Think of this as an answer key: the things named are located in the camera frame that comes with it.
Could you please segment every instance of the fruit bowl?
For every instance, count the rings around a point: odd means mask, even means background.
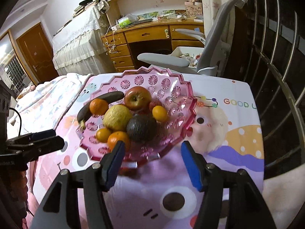
[[[134,86],[146,88],[151,93],[152,100],[159,100],[167,110],[169,119],[165,123],[158,123],[158,134],[153,140],[145,143],[132,142],[122,164],[122,168],[131,169],[160,159],[185,138],[186,131],[196,116],[194,108],[197,101],[193,96],[191,83],[184,81],[181,74],[156,67],[126,70],[121,76],[114,76],[108,83],[102,84],[91,94],[90,100],[116,90],[126,93]],[[124,104],[124,100],[111,103],[109,107],[115,104]],[[87,150],[92,160],[100,161],[109,152],[107,143],[100,143],[95,138],[96,131],[103,127],[103,116],[93,115],[86,121],[85,130],[80,127],[76,130],[81,139],[80,147]]]

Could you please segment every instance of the wooden desk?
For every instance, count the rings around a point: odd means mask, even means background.
[[[109,56],[117,72],[123,72],[127,69],[137,69],[145,64],[137,59],[140,53],[150,52],[150,47],[158,47],[162,43],[170,45],[170,51],[178,46],[203,47],[203,44],[189,36],[176,32],[175,29],[183,28],[194,30],[199,28],[200,32],[204,32],[203,24],[194,22],[194,20],[181,19],[162,19],[160,21],[151,21],[130,28],[122,28],[117,30],[113,35],[108,33],[102,36],[102,41],[108,48]],[[150,47],[145,48],[141,45],[144,41],[149,43]],[[110,52],[111,47],[108,44],[115,44],[115,48]]]

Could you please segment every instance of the dark avocado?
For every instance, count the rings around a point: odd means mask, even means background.
[[[123,99],[124,93],[121,91],[113,91],[113,92],[109,92],[106,94],[102,94],[95,98],[103,99],[108,104],[110,104],[110,103]],[[89,101],[85,106],[83,106],[82,109],[77,114],[77,121],[82,128],[85,127],[85,122],[87,120],[89,120],[89,118],[92,116],[92,114],[89,110],[90,102],[91,101]]]
[[[132,117],[126,128],[126,132],[134,142],[150,141],[157,135],[157,121],[146,114]]]

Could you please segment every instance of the desk drawer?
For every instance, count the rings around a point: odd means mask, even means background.
[[[128,56],[130,55],[129,53],[129,49],[127,44],[126,45],[118,45],[116,46],[112,51],[116,51],[117,53],[109,53],[109,56],[111,58],[115,58],[115,57],[122,57],[122,56]]]
[[[123,45],[123,44],[127,43],[123,33],[115,33],[113,36],[112,35],[107,36],[106,39],[108,40],[108,44]],[[106,39],[104,36],[102,36],[102,41],[104,43],[107,42]]]
[[[178,46],[190,46],[190,47],[204,47],[204,44],[202,44],[198,40],[172,40],[172,48],[173,51]]]
[[[144,27],[125,32],[125,37],[128,43],[147,41],[147,40],[163,40],[169,39],[170,33],[167,26],[152,26]]]
[[[181,28],[181,29],[190,29],[194,30],[195,28],[200,29],[201,33],[204,33],[203,25],[191,25],[191,24],[186,24],[186,25],[170,25],[170,36],[173,40],[196,40],[193,37],[186,36],[182,33],[176,32],[175,29]]]
[[[133,65],[131,56],[112,58],[111,61],[114,67],[124,67]]]
[[[135,69],[135,67],[134,66],[126,66],[126,67],[115,68],[116,72],[123,72],[124,70],[128,70],[128,69]]]

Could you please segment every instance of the cartoon print tablecloth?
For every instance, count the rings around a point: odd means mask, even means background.
[[[41,202],[46,190],[59,173],[89,167],[93,161],[79,147],[76,116],[90,94],[113,74],[90,78],[85,89],[59,123],[56,132],[65,140],[65,147],[39,160],[34,195]],[[203,154],[224,170],[244,168],[255,184],[263,189],[263,140],[257,109],[248,84],[192,74],[183,74],[190,81],[198,98],[196,118],[187,132],[197,153]],[[82,191],[79,191],[82,228],[87,228]],[[138,169],[134,177],[118,177],[115,186],[104,193],[104,199],[114,229],[191,229],[195,223],[203,193],[191,184],[181,158],[180,146],[175,146],[161,160],[152,161]],[[228,199],[224,190],[223,199]],[[171,200],[182,200],[173,208]],[[225,228],[221,219],[219,228]]]

